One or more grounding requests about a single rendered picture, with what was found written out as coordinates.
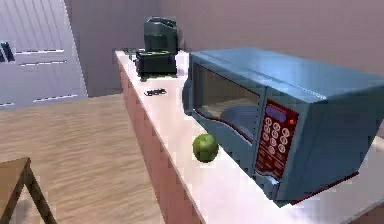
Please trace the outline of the green apple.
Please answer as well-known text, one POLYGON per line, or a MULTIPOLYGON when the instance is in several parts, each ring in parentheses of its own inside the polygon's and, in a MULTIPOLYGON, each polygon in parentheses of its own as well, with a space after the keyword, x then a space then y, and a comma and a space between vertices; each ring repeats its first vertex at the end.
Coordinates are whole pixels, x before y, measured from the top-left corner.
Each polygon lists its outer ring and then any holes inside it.
POLYGON ((216 158, 219 145, 212 135, 200 134, 194 139, 192 148, 193 154, 198 161, 209 163, 216 158))

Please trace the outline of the small black flat object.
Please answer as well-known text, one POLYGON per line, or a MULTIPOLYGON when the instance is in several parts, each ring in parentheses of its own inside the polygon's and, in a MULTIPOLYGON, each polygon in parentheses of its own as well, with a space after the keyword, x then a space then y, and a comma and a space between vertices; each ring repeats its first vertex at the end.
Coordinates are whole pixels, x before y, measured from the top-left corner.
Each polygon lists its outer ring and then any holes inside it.
POLYGON ((162 95, 165 93, 167 93, 167 91, 163 88, 160 88, 160 89, 155 89, 155 90, 148 90, 148 91, 144 92, 144 95, 145 96, 155 96, 155 95, 162 95))

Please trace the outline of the pink counter cabinet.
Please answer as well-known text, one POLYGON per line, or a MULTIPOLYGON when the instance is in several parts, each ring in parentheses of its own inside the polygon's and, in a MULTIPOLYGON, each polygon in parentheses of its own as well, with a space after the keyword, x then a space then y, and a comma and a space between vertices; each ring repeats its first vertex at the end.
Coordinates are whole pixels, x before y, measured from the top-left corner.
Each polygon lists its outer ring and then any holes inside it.
POLYGON ((296 205, 276 206, 227 153, 197 161, 203 128, 183 112, 185 75, 142 82, 115 54, 124 100, 166 224, 384 224, 384 139, 376 138, 358 176, 296 205), (163 88, 167 93, 145 96, 163 88))

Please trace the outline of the dark green coffee machine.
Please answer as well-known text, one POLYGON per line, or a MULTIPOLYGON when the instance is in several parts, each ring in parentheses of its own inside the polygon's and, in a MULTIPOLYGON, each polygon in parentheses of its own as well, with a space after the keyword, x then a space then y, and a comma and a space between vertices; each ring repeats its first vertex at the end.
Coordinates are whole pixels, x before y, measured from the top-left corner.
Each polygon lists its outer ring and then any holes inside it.
POLYGON ((179 51, 177 25, 174 20, 150 17, 144 22, 145 49, 136 52, 136 71, 140 80, 177 74, 179 51))

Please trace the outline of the blue microwave oven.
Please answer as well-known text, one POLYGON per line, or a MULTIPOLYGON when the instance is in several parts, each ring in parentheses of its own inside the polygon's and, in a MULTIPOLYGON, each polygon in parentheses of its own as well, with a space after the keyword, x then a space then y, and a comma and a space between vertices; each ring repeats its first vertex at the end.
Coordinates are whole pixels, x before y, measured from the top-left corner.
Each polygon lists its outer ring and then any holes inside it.
POLYGON ((253 47, 189 56, 185 114, 277 206, 357 175, 384 121, 384 75, 253 47))

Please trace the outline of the grey panelled door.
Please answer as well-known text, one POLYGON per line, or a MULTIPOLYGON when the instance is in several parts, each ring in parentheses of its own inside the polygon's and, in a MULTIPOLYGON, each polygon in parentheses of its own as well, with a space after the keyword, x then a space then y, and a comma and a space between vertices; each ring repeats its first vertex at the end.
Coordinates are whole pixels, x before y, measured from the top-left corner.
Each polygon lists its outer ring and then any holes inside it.
POLYGON ((64 0, 0 0, 0 110, 88 96, 64 0))

